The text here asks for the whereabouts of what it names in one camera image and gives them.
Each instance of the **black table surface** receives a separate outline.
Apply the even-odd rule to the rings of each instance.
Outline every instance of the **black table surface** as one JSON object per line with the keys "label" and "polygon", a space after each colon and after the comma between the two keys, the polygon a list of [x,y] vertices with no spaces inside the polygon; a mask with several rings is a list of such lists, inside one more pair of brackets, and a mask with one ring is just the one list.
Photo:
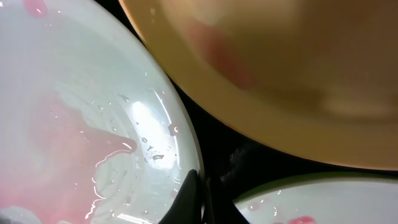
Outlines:
{"label": "black table surface", "polygon": [[[138,35],[117,0],[96,0]],[[398,172],[333,166],[291,156],[259,144],[225,126],[190,99],[175,83],[198,136],[205,174],[220,178],[232,199],[261,184],[316,172],[367,172],[398,176]]]}

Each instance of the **dish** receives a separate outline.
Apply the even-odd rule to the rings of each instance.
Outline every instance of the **dish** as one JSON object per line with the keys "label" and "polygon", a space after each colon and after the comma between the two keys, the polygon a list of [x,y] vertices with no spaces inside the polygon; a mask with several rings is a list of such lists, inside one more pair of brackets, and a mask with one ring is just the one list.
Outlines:
{"label": "dish", "polygon": [[235,205],[253,224],[371,224],[392,223],[398,218],[394,212],[396,180],[344,174],[315,176],[305,177],[306,181],[297,177],[280,180],[277,182],[285,184],[278,187],[276,183],[263,185]]}
{"label": "dish", "polygon": [[172,29],[158,1],[120,3],[171,79],[224,124],[294,156],[341,166],[398,170],[396,123],[313,119],[267,104],[203,66]]}
{"label": "dish", "polygon": [[0,11],[0,218],[157,223],[188,171],[203,171],[167,76],[93,1]]}

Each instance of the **white plate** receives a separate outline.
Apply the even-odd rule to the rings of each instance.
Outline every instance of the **white plate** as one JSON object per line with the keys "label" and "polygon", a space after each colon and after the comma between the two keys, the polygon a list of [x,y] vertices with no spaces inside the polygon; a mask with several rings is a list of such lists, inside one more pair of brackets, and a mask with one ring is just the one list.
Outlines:
{"label": "white plate", "polygon": [[324,177],[263,190],[235,205],[252,224],[396,223],[398,181]]}
{"label": "white plate", "polygon": [[1,217],[157,223],[201,160],[154,59],[89,0],[2,0],[0,21]]}

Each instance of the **yellow plate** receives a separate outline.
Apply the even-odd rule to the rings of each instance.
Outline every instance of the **yellow plate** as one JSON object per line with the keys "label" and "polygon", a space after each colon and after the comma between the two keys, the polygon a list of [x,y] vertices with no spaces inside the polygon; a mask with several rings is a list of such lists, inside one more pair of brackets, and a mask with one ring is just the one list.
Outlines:
{"label": "yellow plate", "polygon": [[121,5],[171,79],[229,127],[266,146],[305,159],[398,170],[396,125],[336,123],[278,110],[202,66],[168,23],[158,0],[121,0]]}

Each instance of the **black tweezers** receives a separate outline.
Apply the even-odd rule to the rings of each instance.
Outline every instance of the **black tweezers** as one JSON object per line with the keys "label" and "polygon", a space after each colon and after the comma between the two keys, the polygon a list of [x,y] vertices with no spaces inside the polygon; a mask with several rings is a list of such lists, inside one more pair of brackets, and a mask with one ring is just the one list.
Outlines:
{"label": "black tweezers", "polygon": [[[203,219],[201,207],[205,204]],[[196,170],[191,170],[178,192],[174,203],[159,224],[248,224],[232,200],[223,193],[220,179],[201,181]]]}

